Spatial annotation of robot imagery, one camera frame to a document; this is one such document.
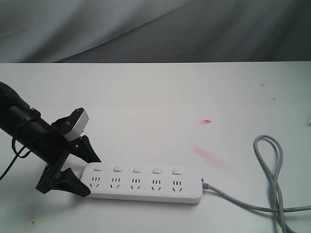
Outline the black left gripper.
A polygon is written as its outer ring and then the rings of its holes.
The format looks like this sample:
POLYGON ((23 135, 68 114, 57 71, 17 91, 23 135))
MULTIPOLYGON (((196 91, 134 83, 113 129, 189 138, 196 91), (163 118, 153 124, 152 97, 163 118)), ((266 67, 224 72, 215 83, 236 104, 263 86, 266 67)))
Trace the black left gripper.
POLYGON ((63 117, 52 123, 51 127, 39 138, 39 141, 43 143, 40 158, 47 165, 36 189, 43 194, 52 190, 59 190, 86 197, 91 193, 90 189, 79 180, 71 168, 64 171, 61 171, 61 168, 70 154, 87 163, 101 163, 101 160, 86 135, 69 142, 60 133, 60 127, 66 118, 63 117))

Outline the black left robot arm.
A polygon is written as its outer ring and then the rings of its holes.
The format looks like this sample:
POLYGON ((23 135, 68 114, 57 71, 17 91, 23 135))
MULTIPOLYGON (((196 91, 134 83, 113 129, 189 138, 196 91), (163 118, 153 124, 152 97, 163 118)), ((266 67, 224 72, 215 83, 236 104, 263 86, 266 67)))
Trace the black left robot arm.
POLYGON ((15 159, 34 153, 46 162, 36 185, 43 194, 60 190, 86 197, 91 193, 71 168, 61 170, 70 154, 87 163, 100 162, 89 138, 82 134, 88 121, 86 110, 77 108, 69 116, 48 124, 13 88, 0 84, 0 128, 12 137, 15 159))

